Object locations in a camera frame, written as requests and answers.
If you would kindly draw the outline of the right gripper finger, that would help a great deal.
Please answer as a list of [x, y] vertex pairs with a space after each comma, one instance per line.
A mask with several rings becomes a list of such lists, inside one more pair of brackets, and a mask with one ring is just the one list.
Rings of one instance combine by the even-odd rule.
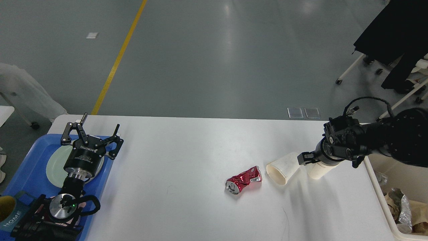
[[320, 162], [321, 152], [312, 151], [312, 152], [302, 152], [297, 156], [298, 165], [306, 166], [308, 164], [314, 164]]

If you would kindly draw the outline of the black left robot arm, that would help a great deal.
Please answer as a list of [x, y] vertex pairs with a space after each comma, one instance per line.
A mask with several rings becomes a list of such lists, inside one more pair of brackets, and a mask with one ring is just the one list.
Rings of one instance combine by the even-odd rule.
[[120, 125], [111, 136], [85, 133], [87, 116], [68, 122], [63, 134], [47, 134], [33, 144], [5, 190], [17, 199], [17, 210], [2, 222], [1, 239], [82, 241], [87, 236], [124, 143]]

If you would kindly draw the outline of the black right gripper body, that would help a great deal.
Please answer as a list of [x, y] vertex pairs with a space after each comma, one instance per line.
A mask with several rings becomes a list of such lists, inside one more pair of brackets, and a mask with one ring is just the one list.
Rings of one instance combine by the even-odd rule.
[[315, 148], [314, 157], [318, 162], [323, 163], [323, 165], [326, 166], [337, 166], [341, 162], [340, 158], [328, 154], [326, 139], [321, 139], [318, 142]]

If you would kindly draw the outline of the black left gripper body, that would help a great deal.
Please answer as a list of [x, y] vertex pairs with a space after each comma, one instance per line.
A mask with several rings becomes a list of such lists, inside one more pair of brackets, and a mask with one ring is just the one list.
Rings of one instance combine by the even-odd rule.
[[75, 179], [86, 179], [95, 175], [99, 166], [104, 163], [103, 156], [106, 154], [106, 145], [96, 144], [93, 147], [73, 143], [65, 144], [72, 146], [70, 153], [63, 169], [68, 173], [67, 177]]

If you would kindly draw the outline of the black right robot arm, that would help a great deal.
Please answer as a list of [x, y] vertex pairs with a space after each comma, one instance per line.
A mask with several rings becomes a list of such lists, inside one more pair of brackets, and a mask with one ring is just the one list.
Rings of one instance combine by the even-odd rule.
[[329, 118], [323, 125], [323, 138], [312, 152], [298, 155], [298, 164], [312, 163], [336, 166], [344, 160], [357, 168], [366, 156], [381, 154], [400, 163], [428, 166], [428, 112], [426, 108], [410, 108], [393, 114], [391, 104], [376, 98], [387, 106], [387, 118], [361, 124], [345, 106], [343, 113]]

